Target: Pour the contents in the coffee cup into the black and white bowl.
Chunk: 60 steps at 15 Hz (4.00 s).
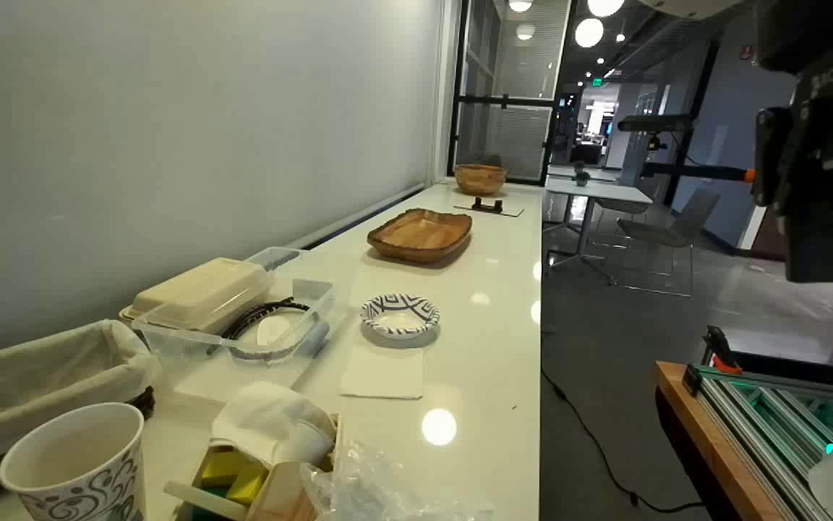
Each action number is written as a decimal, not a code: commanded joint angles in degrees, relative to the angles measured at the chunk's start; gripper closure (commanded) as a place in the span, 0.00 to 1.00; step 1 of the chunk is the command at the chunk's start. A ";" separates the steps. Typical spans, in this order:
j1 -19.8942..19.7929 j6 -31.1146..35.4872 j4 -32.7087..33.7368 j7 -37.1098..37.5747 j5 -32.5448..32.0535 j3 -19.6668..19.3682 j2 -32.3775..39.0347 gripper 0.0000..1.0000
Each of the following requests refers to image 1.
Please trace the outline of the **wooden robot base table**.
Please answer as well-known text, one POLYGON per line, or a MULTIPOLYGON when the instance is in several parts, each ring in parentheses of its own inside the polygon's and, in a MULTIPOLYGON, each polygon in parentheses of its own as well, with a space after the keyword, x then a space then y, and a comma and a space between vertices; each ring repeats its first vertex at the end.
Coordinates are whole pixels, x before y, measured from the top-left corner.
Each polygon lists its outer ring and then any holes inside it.
POLYGON ((660 425, 714 521, 798 521, 705 398, 685 385, 676 363, 655 365, 660 425))

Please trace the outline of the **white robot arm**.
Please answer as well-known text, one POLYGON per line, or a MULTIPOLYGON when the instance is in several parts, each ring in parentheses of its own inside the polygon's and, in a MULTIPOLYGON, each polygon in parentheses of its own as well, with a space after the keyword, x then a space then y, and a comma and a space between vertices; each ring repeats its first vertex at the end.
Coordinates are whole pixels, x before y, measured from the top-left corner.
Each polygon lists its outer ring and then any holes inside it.
POLYGON ((788 279, 833 281, 833 0, 759 0, 759 68, 795 78, 754 117, 754 200, 777 213, 788 279))

